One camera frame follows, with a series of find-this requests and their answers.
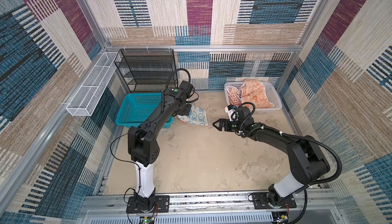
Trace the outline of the orange and cream towel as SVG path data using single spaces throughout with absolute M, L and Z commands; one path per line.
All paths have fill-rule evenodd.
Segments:
M 245 80 L 239 88 L 239 95 L 242 103 L 253 103 L 256 109 L 273 108 L 266 96 L 264 84 L 258 80 Z

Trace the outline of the blue and cream towel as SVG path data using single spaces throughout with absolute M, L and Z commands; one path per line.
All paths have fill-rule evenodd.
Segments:
M 191 125 L 208 126 L 206 110 L 196 105 L 191 105 L 188 116 L 178 115 L 177 117 L 183 123 L 188 123 Z

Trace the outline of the white plastic laundry basket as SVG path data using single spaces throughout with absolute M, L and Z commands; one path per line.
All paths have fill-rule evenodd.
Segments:
M 226 97 L 226 101 L 227 101 L 228 105 L 230 105 L 230 102 L 229 102 L 228 95 L 227 95 L 227 92 L 226 92 L 226 87 L 229 86 L 229 85 L 233 85 L 235 87 L 239 87 L 240 88 L 244 81 L 227 82 L 227 83 L 224 84 L 225 97 Z M 266 96 L 267 96 L 268 100 L 271 103 L 273 103 L 274 107 L 273 108 L 256 109 L 255 113 L 259 113 L 259 114 L 270 113 L 270 112 L 273 112 L 275 110 L 282 109 L 281 99 L 279 98 L 279 95 L 277 94 L 274 86 L 271 83 L 266 82 L 266 81 L 262 81 L 262 83 L 264 84 L 265 89 L 266 89 Z

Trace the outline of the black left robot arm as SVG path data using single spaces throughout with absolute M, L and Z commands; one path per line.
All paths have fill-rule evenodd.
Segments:
M 166 88 L 152 114 L 137 128 L 128 130 L 128 153 L 136 170 L 136 189 L 129 199 L 130 206 L 143 211 L 154 208 L 156 187 L 153 171 L 160 153 L 157 136 L 170 117 L 188 110 L 190 104 L 187 99 L 193 90 L 189 81 L 182 81 L 179 87 Z

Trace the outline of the aluminium frame post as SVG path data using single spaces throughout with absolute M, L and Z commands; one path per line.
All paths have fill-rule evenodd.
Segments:
M 309 42 L 309 39 L 314 32 L 315 28 L 318 26 L 320 19 L 322 18 L 322 14 L 325 10 L 325 8 L 328 5 L 329 0 L 318 0 L 311 16 L 309 17 L 309 22 L 307 27 L 305 28 L 304 34 L 302 35 L 301 42 L 300 42 L 300 50 L 293 52 L 291 55 L 288 64 L 282 73 L 282 76 L 279 80 L 279 82 L 276 83 L 276 91 L 279 93 L 285 84 L 286 80 L 288 79 L 295 63 L 297 62 L 299 55 L 303 51 L 305 45 Z

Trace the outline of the teal plastic basket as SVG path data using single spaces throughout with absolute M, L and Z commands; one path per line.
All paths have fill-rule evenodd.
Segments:
M 158 107 L 161 111 L 162 96 L 160 93 L 130 93 L 125 96 L 115 123 L 126 128 L 138 127 Z

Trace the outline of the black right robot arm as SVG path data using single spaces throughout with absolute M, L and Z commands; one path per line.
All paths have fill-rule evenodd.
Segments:
M 290 171 L 268 188 L 266 200 L 270 208 L 279 208 L 330 171 L 328 160 L 310 136 L 289 135 L 263 123 L 257 123 L 247 106 L 226 108 L 229 119 L 219 119 L 213 126 L 219 131 L 233 132 L 242 138 L 264 142 L 288 156 Z

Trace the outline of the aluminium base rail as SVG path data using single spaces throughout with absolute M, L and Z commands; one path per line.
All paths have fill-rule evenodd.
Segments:
M 303 212 L 300 224 L 349 223 L 331 189 L 294 194 L 280 208 L 263 200 L 264 191 L 221 191 L 158 194 L 149 212 L 130 210 L 127 196 L 88 196 L 79 224 L 288 224 Z

